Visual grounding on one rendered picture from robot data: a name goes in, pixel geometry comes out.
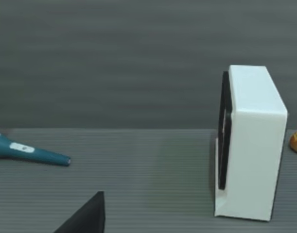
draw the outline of table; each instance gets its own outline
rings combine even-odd
[[[0,233],[50,233],[98,191],[106,233],[297,233],[297,154],[287,131],[269,223],[213,217],[215,130],[12,129],[70,167],[0,160]]]

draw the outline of gray wall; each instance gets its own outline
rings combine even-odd
[[[216,128],[230,64],[297,128],[297,1],[0,0],[0,127]]]

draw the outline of black object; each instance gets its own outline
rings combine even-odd
[[[104,233],[104,192],[98,192],[54,233]]]
[[[222,94],[218,127],[218,187],[224,190],[226,186],[228,154],[231,134],[231,90],[229,74],[223,73]]]

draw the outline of white box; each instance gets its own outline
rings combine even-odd
[[[224,72],[215,216],[271,219],[287,118],[266,67],[230,66]]]

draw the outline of blue flashlight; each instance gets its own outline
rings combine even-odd
[[[0,134],[0,158],[14,158],[69,166],[70,157],[15,142]]]

